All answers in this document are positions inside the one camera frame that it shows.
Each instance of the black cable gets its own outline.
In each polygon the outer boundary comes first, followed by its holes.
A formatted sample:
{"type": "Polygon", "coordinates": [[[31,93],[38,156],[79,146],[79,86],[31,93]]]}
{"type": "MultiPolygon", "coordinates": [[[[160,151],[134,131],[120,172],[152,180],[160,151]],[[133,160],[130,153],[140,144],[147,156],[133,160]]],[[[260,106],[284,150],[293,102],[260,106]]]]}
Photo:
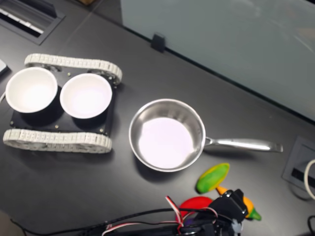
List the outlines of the black cable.
{"type": "MultiPolygon", "coordinates": [[[[205,211],[204,209],[190,209],[190,208],[180,208],[179,210],[182,211],[195,211],[195,212],[209,212],[211,213],[211,211],[205,211]]],[[[147,215],[147,214],[153,214],[153,213],[159,213],[159,212],[166,212],[166,211],[174,211],[172,208],[163,208],[163,209],[155,209],[155,210],[148,210],[148,211],[143,211],[143,212],[139,212],[139,213],[135,213],[132,215],[127,215],[127,216],[123,216],[121,218],[115,219],[115,220],[111,220],[108,221],[106,223],[102,223],[102,224],[97,224],[97,225],[91,225],[91,226],[87,226],[87,227],[82,227],[82,228],[76,228],[76,229],[68,229],[68,230],[62,230],[62,231],[56,231],[56,232],[52,232],[52,233],[46,233],[46,234],[41,234],[41,233],[37,233],[37,232],[33,232],[31,230],[28,230],[26,228],[24,228],[23,226],[21,226],[19,223],[15,222],[14,220],[11,219],[11,222],[15,225],[17,225],[18,227],[21,228],[21,230],[30,233],[32,235],[37,235],[37,236],[52,236],[52,235],[60,235],[60,234],[65,234],[65,233],[70,233],[70,232],[76,232],[76,231],[83,231],[83,230],[89,230],[89,229],[94,229],[97,227],[104,227],[106,225],[109,224],[114,224],[116,222],[119,221],[123,221],[123,220],[127,220],[130,218],[134,218],[134,217],[138,217],[141,215],[147,215]]]]}
{"type": "Polygon", "coordinates": [[[314,232],[314,230],[313,230],[313,228],[312,228],[312,226],[311,226],[311,219],[312,219],[312,218],[315,218],[315,215],[311,215],[311,216],[309,216],[309,217],[307,218],[307,226],[309,227],[312,236],[315,236],[315,232],[314,232]]]}

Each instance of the black table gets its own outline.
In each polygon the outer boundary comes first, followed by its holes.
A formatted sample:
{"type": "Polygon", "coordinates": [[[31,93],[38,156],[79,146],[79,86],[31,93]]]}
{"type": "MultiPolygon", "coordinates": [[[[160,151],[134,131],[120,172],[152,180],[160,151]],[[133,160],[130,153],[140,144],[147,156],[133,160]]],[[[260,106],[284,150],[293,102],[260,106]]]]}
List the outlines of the black table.
{"type": "MultiPolygon", "coordinates": [[[[0,209],[25,227],[51,232],[83,227],[143,210],[169,207],[196,196],[194,185],[205,170],[229,162],[222,183],[241,188],[262,215],[245,222],[242,235],[302,235],[315,202],[296,198],[281,178],[298,135],[315,141],[315,127],[169,53],[161,54],[143,39],[72,1],[55,1],[66,18],[37,46],[0,27],[0,54],[12,69],[6,82],[24,67],[26,55],[109,60],[123,70],[116,100],[110,154],[32,152],[0,143],[0,209]],[[213,138],[257,138],[282,143],[284,152],[203,153],[189,168],[171,174],[151,171],[132,154],[128,126],[136,111],[159,98],[174,98],[199,113],[213,138]]],[[[0,134],[9,129],[12,109],[0,104],[0,134]]],[[[205,194],[212,198],[215,191],[205,194]]],[[[144,217],[173,218],[171,213],[144,217]]]]}

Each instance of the saucepan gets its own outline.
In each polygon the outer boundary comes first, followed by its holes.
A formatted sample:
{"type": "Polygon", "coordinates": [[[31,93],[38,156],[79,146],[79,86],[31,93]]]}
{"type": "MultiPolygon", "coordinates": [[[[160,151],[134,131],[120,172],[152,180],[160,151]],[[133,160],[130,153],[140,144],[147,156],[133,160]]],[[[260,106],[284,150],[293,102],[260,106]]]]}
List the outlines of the saucepan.
{"type": "Polygon", "coordinates": [[[283,151],[281,144],[269,141],[206,137],[204,124],[197,112],[174,99],[160,99],[144,105],[131,121],[129,142],[143,164],[162,172],[187,168],[198,159],[205,146],[283,151]]]}

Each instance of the red and white wire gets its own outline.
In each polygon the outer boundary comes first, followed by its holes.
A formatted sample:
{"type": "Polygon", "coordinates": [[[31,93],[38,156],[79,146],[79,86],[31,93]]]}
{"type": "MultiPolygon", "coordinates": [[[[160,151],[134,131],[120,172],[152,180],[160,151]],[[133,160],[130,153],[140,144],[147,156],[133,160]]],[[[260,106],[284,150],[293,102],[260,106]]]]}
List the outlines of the red and white wire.
{"type": "Polygon", "coordinates": [[[184,226],[183,224],[183,217],[182,217],[182,214],[181,212],[179,211],[178,207],[175,205],[175,203],[172,201],[172,199],[169,197],[169,196],[166,196],[165,197],[166,200],[168,201],[168,203],[171,205],[171,207],[173,208],[173,210],[175,211],[175,214],[176,214],[176,218],[178,220],[178,223],[181,225],[181,226],[184,226]]]}
{"type": "MultiPolygon", "coordinates": [[[[218,218],[218,213],[217,213],[213,208],[211,208],[211,207],[204,207],[204,208],[201,208],[201,210],[202,210],[202,209],[212,211],[212,212],[215,214],[216,218],[218,218]]],[[[187,215],[185,215],[185,216],[183,217],[183,221],[184,221],[188,216],[190,216],[190,215],[192,215],[192,214],[195,214],[195,212],[194,212],[194,211],[189,212],[187,215]]]]}
{"type": "Polygon", "coordinates": [[[121,227],[124,226],[128,226],[128,225],[141,225],[141,224],[148,224],[148,225],[159,225],[159,224],[178,224],[177,221],[161,221],[158,223],[146,223],[146,222],[126,222],[126,223],[122,223],[116,226],[113,226],[111,228],[106,228],[106,230],[102,233],[102,236],[104,236],[105,234],[107,234],[108,232],[111,232],[113,230],[119,229],[121,227]]]}

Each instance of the white bowl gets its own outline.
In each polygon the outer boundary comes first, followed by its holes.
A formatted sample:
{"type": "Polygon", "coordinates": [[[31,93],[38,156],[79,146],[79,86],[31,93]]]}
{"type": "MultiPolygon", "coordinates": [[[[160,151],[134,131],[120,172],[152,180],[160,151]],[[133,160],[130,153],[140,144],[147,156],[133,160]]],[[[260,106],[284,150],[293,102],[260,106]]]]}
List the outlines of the white bowl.
{"type": "Polygon", "coordinates": [[[80,74],[70,79],[61,90],[60,103],[74,118],[96,117],[106,110],[112,99],[106,79],[96,74],[80,74]]]}
{"type": "Polygon", "coordinates": [[[30,67],[12,76],[6,85],[5,97],[14,110],[21,113],[38,112],[55,98],[58,84],[49,70],[30,67]]]}

